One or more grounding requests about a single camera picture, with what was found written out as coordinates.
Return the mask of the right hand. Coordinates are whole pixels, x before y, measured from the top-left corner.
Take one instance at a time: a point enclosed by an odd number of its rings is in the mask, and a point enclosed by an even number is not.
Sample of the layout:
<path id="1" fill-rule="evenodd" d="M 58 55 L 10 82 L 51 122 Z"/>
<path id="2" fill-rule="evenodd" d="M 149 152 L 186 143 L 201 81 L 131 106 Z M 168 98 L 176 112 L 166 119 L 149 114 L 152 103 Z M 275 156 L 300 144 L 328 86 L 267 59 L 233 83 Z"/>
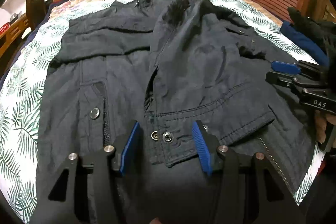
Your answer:
<path id="1" fill-rule="evenodd" d="M 336 124 L 336 116 L 329 113 L 322 113 L 318 110 L 315 111 L 315 128 L 317 133 L 318 143 L 324 143 L 326 140 L 327 122 Z"/>

